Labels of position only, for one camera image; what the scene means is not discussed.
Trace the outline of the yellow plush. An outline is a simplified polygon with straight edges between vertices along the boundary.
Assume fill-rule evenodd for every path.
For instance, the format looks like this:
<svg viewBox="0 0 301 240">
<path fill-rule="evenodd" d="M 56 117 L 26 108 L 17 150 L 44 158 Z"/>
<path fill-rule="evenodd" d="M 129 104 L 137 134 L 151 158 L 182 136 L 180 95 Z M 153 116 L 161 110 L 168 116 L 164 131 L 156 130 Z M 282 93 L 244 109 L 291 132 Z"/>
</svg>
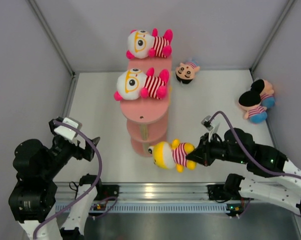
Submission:
<svg viewBox="0 0 301 240">
<path fill-rule="evenodd" d="M 180 142 L 179 139 L 174 139 L 172 143 L 161 141 L 150 145 L 147 150 L 153 158 L 153 163 L 162 169 L 176 169 L 182 173 L 184 168 L 194 170 L 197 166 L 196 162 L 186 158 L 195 150 L 194 145 L 189 142 Z"/>
</svg>

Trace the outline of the white pink plush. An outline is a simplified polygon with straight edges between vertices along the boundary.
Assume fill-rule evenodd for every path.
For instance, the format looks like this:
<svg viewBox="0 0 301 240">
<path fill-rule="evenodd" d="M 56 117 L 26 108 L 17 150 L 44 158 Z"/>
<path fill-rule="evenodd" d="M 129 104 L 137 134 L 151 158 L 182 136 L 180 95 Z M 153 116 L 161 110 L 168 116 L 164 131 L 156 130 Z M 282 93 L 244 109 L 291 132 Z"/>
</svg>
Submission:
<svg viewBox="0 0 301 240">
<path fill-rule="evenodd" d="M 116 101 L 134 101 L 138 98 L 162 100 L 168 93 L 170 72 L 163 69 L 155 76 L 155 69 L 143 72 L 139 68 L 131 68 L 122 73 L 116 82 L 114 99 Z"/>
<path fill-rule="evenodd" d="M 158 35 L 156 28 L 151 33 L 142 29 L 133 29 L 127 38 L 126 57 L 129 60 L 153 57 L 168 58 L 172 54 L 173 37 L 171 29 L 167 29 L 163 36 Z"/>
</svg>

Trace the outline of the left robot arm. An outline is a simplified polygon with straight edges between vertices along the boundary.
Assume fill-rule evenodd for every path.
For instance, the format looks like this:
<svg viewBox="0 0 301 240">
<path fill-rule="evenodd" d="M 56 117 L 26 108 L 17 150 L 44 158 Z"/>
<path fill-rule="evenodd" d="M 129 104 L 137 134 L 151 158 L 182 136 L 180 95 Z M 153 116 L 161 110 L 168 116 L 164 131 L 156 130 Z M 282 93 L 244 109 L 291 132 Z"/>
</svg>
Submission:
<svg viewBox="0 0 301 240">
<path fill-rule="evenodd" d="M 59 212 L 54 178 L 71 158 L 90 162 L 97 157 L 100 161 L 100 138 L 88 138 L 80 131 L 82 124 L 71 118 L 58 117 L 48 125 L 53 134 L 50 148 L 38 139 L 26 140 L 16 147 L 12 165 L 17 171 L 17 183 L 8 204 L 30 240 L 83 240 L 93 201 L 104 193 L 98 184 L 101 174 L 82 176 L 77 196 Z"/>
</svg>

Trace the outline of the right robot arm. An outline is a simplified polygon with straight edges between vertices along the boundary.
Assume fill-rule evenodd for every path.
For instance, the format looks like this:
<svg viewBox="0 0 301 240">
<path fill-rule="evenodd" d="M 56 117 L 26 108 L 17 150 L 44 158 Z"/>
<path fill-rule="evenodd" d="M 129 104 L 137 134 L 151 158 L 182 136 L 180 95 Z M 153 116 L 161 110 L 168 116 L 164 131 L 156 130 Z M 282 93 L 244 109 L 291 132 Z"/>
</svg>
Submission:
<svg viewBox="0 0 301 240">
<path fill-rule="evenodd" d="M 287 209 L 301 217 L 301 170 L 289 158 L 268 145 L 255 143 L 251 134 L 239 128 L 200 137 L 198 146 L 186 156 L 202 166 L 209 167 L 215 160 L 236 163 L 249 173 L 269 179 L 280 186 L 258 183 L 236 173 L 230 173 L 220 191 L 210 186 L 209 198 L 218 200 L 256 199 Z"/>
</svg>

